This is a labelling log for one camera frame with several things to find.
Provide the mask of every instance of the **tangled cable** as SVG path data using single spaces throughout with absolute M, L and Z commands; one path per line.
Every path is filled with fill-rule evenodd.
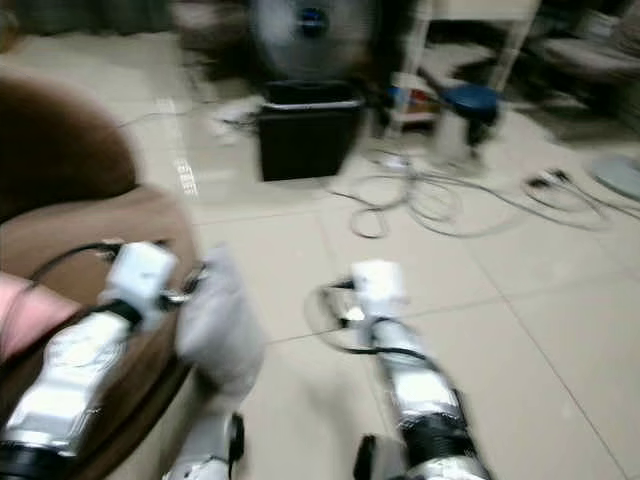
M 372 149 L 370 152 L 380 152 L 386 154 L 397 155 L 394 152 L 382 149 Z M 480 183 L 464 180 L 448 176 L 438 171 L 418 171 L 412 164 L 411 158 L 408 155 L 399 155 L 401 158 L 401 164 L 399 167 L 403 170 L 402 173 L 386 173 L 369 175 L 356 179 L 352 185 L 352 192 L 345 193 L 333 190 L 327 186 L 324 186 L 325 190 L 335 196 L 349 198 L 362 205 L 362 208 L 355 211 L 349 221 L 349 227 L 351 231 L 360 237 L 378 239 L 384 238 L 389 234 L 389 224 L 385 217 L 385 214 L 390 210 L 404 207 L 407 209 L 409 215 L 413 220 L 418 223 L 422 228 L 430 230 L 434 233 L 454 238 L 478 238 L 495 233 L 500 233 L 508 228 L 511 228 L 517 220 L 520 219 L 521 214 L 530 214 L 549 222 L 571 227 L 585 231 L 602 231 L 610 225 L 610 218 L 606 213 L 606 208 L 618 211 L 637 220 L 640 220 L 640 206 L 633 205 L 621 205 L 613 202 L 609 202 L 586 192 L 582 188 L 574 184 L 571 179 L 560 170 L 554 170 L 552 172 L 560 172 L 562 178 L 558 178 L 557 181 L 545 181 L 544 179 L 534 177 L 533 179 L 525 180 L 521 184 L 521 189 L 524 194 L 534 200 L 542 207 L 546 207 L 550 210 L 568 213 L 579 212 L 592 212 L 597 217 L 597 221 L 592 223 L 574 222 L 565 218 L 558 218 L 553 216 L 550 212 L 547 213 L 541 209 L 536 209 L 533 206 L 529 206 L 521 201 L 509 198 L 505 193 L 500 192 L 497 189 L 493 189 L 482 185 Z M 370 162 L 380 167 L 385 165 L 376 160 L 368 159 Z M 373 180 L 390 180 L 401 182 L 400 193 L 390 201 L 376 203 L 371 200 L 365 199 L 361 194 L 357 193 L 357 189 L 361 188 L 363 184 Z M 436 202 L 440 206 L 444 207 L 441 212 L 433 212 L 425 208 L 424 192 L 423 189 L 428 186 L 430 193 L 439 191 L 444 193 L 444 197 L 434 197 L 433 195 L 427 197 L 430 202 L 429 207 L 433 209 Z M 458 214 L 463 210 L 463 204 L 460 195 L 454 191 L 454 188 L 464 188 L 483 192 L 493 198 L 504 202 L 516 209 L 514 215 L 510 218 L 488 228 L 472 231 L 472 232 L 456 232 L 448 231 L 443 228 L 439 228 L 437 224 L 444 224 L 452 222 Z M 548 191 L 562 191 L 567 195 L 578 201 L 578 206 L 565 207 L 557 203 L 553 203 L 550 200 L 544 199 L 538 192 L 543 190 L 543 187 Z M 374 233 L 365 232 L 360 228 L 360 222 L 366 215 L 372 215 L 375 217 L 378 230 Z

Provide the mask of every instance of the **wire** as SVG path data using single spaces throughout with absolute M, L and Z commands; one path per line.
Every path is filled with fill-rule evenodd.
M 594 202 L 597 202 L 601 205 L 604 205 L 605 207 L 609 207 L 612 210 L 615 210 L 616 212 L 620 212 L 623 213 L 629 217 L 635 218 L 636 220 L 640 220 L 640 214 L 635 214 L 633 212 L 631 212 L 631 210 L 635 210 L 637 212 L 640 212 L 640 206 L 638 205 L 628 205 L 628 204 L 620 204 L 620 203 L 615 203 L 615 202 L 609 202 L 608 200 L 603 200 L 602 198 L 596 197 L 595 195 L 592 195 L 591 193 L 585 191 L 584 189 L 580 188 L 578 185 L 576 185 L 575 183 L 571 182 L 571 186 L 573 188 L 575 188 L 578 192 L 580 192 L 582 195 L 584 195 L 587 198 L 590 198 L 591 200 L 593 200 Z
M 26 296 L 31 293 L 42 280 L 47 273 L 53 270 L 57 265 L 59 265 L 64 260 L 73 257 L 81 252 L 89 251 L 89 250 L 98 250 L 98 251 L 108 251 L 113 252 L 115 248 L 118 248 L 119 245 L 112 242 L 95 242 L 95 243 L 87 243 L 85 245 L 80 245 L 78 247 L 67 250 L 66 252 L 61 253 L 53 257 L 51 260 L 47 261 L 40 267 L 38 267 L 31 275 L 29 275 L 28 280 L 29 283 L 24 286 L 16 295 L 13 297 L 13 300 L 7 307 L 3 315 L 3 321 L 0 322 L 0 326 L 2 330 L 0 330 L 0 358 L 4 358 L 4 353 L 7 348 L 7 332 L 10 331 L 11 323 L 18 316 L 18 309 L 24 303 L 24 299 Z
M 522 182 L 521 188 L 527 197 L 529 197 L 531 200 L 547 208 L 551 208 L 553 210 L 558 210 L 565 213 L 580 213 L 586 210 L 585 202 L 587 201 L 587 199 L 585 199 L 584 196 L 579 195 L 577 192 L 574 192 L 572 190 L 565 190 L 565 193 L 567 193 L 568 191 L 571 194 L 571 196 L 573 196 L 574 198 L 578 198 L 581 201 L 582 205 L 572 205 L 572 206 L 559 205 L 557 203 L 553 203 L 549 200 L 542 198 L 539 195 L 539 193 L 543 191 L 557 192 L 557 189 L 553 188 L 552 185 L 545 186 L 544 188 L 536 188 L 531 186 L 530 183 L 525 180 Z
M 139 123 L 143 120 L 148 120 L 151 117 L 183 117 L 186 115 L 189 115 L 193 112 L 196 112 L 197 110 L 200 110 L 201 108 L 207 107 L 210 103 L 213 102 L 201 102 L 198 103 L 194 106 L 192 106 L 191 108 L 183 111 L 183 112 L 149 112 L 149 113 L 144 113 L 142 115 L 140 115 L 139 117 L 136 117 L 132 120 L 127 120 L 126 122 L 122 122 L 120 124 L 117 125 L 117 128 L 125 128 L 128 127 L 130 125 L 133 125 L 135 123 Z
M 333 302 L 331 300 L 330 291 L 333 288 L 340 288 L 340 287 L 336 287 L 336 286 L 319 287 L 316 290 L 314 290 L 312 294 L 315 293 L 313 297 L 318 299 L 318 302 L 323 307 L 323 310 L 325 311 L 325 313 L 327 313 L 328 316 L 330 316 L 335 321 L 339 322 L 341 321 L 340 315 L 336 312 L 335 305 L 333 305 Z M 416 352 L 406 348 L 395 348 L 395 347 L 355 348 L 355 347 L 346 346 L 339 342 L 335 342 L 332 339 L 330 339 L 329 336 L 327 335 L 328 333 L 330 333 L 330 331 L 321 331 L 315 328 L 315 326 L 311 322 L 311 318 L 308 312 L 305 311 L 304 317 L 307 322 L 307 326 L 309 327 L 313 335 L 317 336 L 328 347 L 334 350 L 337 350 L 339 352 L 348 353 L 351 355 L 398 354 L 398 355 L 405 355 L 408 357 L 412 357 L 417 360 L 421 360 L 423 362 L 428 363 L 430 366 L 432 364 L 431 360 L 425 355 L 421 354 L 420 352 Z M 378 321 L 383 321 L 383 320 L 393 321 L 391 319 L 380 319 Z M 406 327 L 404 324 L 400 322 L 397 322 L 397 323 L 399 323 L 400 325 L 403 325 L 405 328 L 408 329 L 408 327 Z
M 471 189 L 471 190 L 483 192 L 487 195 L 490 195 L 496 198 L 497 200 L 500 200 L 514 207 L 520 213 L 534 215 L 544 220 L 556 223 L 558 225 L 576 228 L 579 230 L 600 231 L 600 230 L 603 230 L 606 224 L 608 224 L 610 221 L 610 219 L 605 215 L 605 213 L 599 207 L 597 200 L 584 198 L 580 196 L 578 193 L 571 191 L 570 189 L 567 189 L 567 191 L 571 195 L 578 197 L 588 207 L 588 209 L 592 210 L 598 216 L 599 222 L 597 224 L 590 225 L 586 223 L 572 222 L 567 219 L 556 218 L 540 210 L 536 210 L 535 208 L 532 208 L 524 203 L 513 200 L 507 197 L 505 194 L 502 194 L 498 190 L 486 187 L 482 184 L 471 182 L 468 180 L 463 180 L 460 178 L 451 177 L 451 176 L 439 173 L 437 171 L 425 171 L 425 172 L 418 171 L 413 167 L 409 155 L 398 154 L 390 150 L 377 149 L 377 148 L 370 149 L 369 152 L 378 152 L 378 153 L 391 154 L 391 155 L 398 156 L 401 159 L 400 165 L 398 166 L 403 168 L 404 172 L 401 174 L 387 174 L 387 175 L 379 174 L 379 175 L 369 175 L 366 177 L 358 178 L 354 182 L 352 182 L 352 184 L 350 185 L 349 188 L 351 192 L 349 193 L 338 192 L 336 190 L 333 190 L 327 187 L 326 185 L 322 185 L 325 191 L 327 191 L 332 195 L 349 198 L 363 205 L 363 208 L 355 211 L 349 220 L 349 228 L 355 235 L 359 237 L 368 238 L 368 239 L 379 239 L 389 235 L 390 230 L 389 230 L 388 222 L 385 217 L 385 213 L 398 207 L 405 207 L 409 215 L 413 218 L 413 220 L 416 223 L 418 223 L 418 225 L 420 225 L 422 228 L 430 230 L 439 235 L 444 235 L 444 236 L 453 237 L 453 238 L 462 238 L 462 239 L 478 238 L 478 237 L 484 237 L 487 235 L 500 233 L 513 227 L 513 225 L 520 220 L 520 215 L 516 213 L 510 218 L 506 219 L 505 221 L 500 222 L 499 224 L 492 225 L 488 228 L 478 230 L 478 231 L 456 232 L 456 231 L 447 231 L 445 229 L 438 228 L 435 226 L 435 224 L 452 222 L 455 220 L 456 216 L 463 211 L 462 201 L 460 200 L 460 196 L 456 192 L 454 192 L 453 188 L 465 188 L 465 189 Z M 370 158 L 370 157 L 366 157 L 366 158 L 376 166 L 383 167 L 383 168 L 386 167 L 385 164 L 379 159 Z M 361 188 L 363 184 L 372 180 L 379 180 L 379 179 L 401 181 L 403 183 L 401 188 L 401 193 L 391 201 L 384 202 L 384 203 L 375 203 L 370 200 L 366 200 L 361 194 L 354 192 L 354 190 L 357 190 L 357 188 Z M 425 209 L 422 208 L 420 200 L 421 200 L 421 197 L 423 197 L 422 190 L 424 186 L 428 186 L 432 192 L 434 190 L 439 190 L 440 192 L 443 192 L 446 195 L 447 201 L 438 199 L 438 202 L 445 207 L 444 212 L 439 214 L 433 214 L 433 213 L 426 212 Z M 438 197 L 431 196 L 429 197 L 429 200 L 433 204 L 435 199 L 437 198 Z M 541 199 L 539 199 L 538 196 L 531 195 L 530 198 L 537 201 L 538 203 L 543 202 L 541 201 Z M 562 210 L 562 208 L 558 208 L 557 206 L 554 206 L 554 205 L 546 205 L 546 206 L 551 207 L 555 210 Z M 366 214 L 371 214 L 375 216 L 376 221 L 378 223 L 378 227 L 379 227 L 377 232 L 367 233 L 360 228 L 359 222 L 361 218 Z

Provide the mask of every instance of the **black wheel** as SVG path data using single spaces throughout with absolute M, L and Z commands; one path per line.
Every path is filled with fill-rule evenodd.
M 231 417 L 231 441 L 229 442 L 229 464 L 237 462 L 244 455 L 244 420 L 240 414 Z
M 353 467 L 354 480 L 371 480 L 373 474 L 373 457 L 376 453 L 376 437 L 366 435 L 360 441 L 356 464 Z

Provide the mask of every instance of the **black box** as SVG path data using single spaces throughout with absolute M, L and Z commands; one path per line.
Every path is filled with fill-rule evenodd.
M 272 82 L 258 114 L 266 181 L 335 175 L 353 146 L 363 101 L 345 82 Z

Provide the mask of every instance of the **tiled floor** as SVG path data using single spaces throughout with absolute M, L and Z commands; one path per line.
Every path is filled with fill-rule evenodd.
M 175 45 L 166 34 L 40 38 L 0 62 L 75 82 L 125 122 L 191 108 Z M 615 216 L 612 230 L 590 233 L 519 218 L 505 233 L 462 240 L 421 229 L 398 209 L 388 216 L 388 238 L 364 240 L 349 231 L 349 200 L 316 180 L 261 183 L 255 140 L 223 146 L 207 118 L 196 110 L 125 129 L 143 179 L 183 201 L 200 246 L 229 242 L 268 332 L 264 371 L 244 406 L 250 445 L 242 477 L 347 479 L 360 435 L 391 430 L 370 361 L 326 349 L 303 320 L 314 287 L 353 261 L 381 257 L 402 265 L 408 322 L 466 393 L 497 478 L 640 478 L 638 223 Z M 572 149 L 548 138 L 508 111 L 478 180 L 513 190 L 527 172 L 554 166 L 615 198 L 582 163 L 640 150 L 637 140 Z M 429 155 L 426 141 L 407 142 Z M 373 172 L 355 152 L 331 184 L 347 188 Z M 390 198 L 396 188 L 380 183 L 368 194 Z M 486 196 L 461 196 L 457 231 L 511 216 Z

